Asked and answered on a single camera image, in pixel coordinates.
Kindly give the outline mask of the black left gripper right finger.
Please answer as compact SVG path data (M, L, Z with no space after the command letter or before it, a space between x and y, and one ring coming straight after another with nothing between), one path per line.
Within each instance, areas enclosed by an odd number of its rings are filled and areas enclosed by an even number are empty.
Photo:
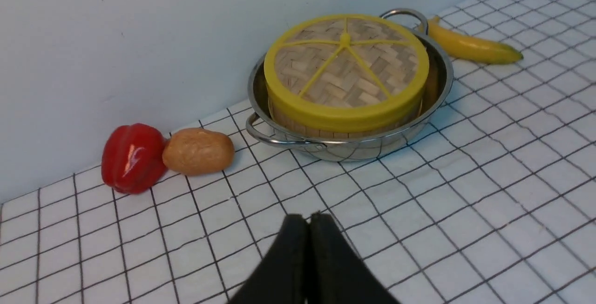
M332 215L314 213L309 225L309 304L398 304L341 234Z

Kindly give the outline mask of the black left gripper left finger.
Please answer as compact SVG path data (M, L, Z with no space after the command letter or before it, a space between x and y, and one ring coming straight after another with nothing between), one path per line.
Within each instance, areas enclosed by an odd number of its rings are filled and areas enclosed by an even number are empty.
M274 242L230 304L303 304L308 224L289 214Z

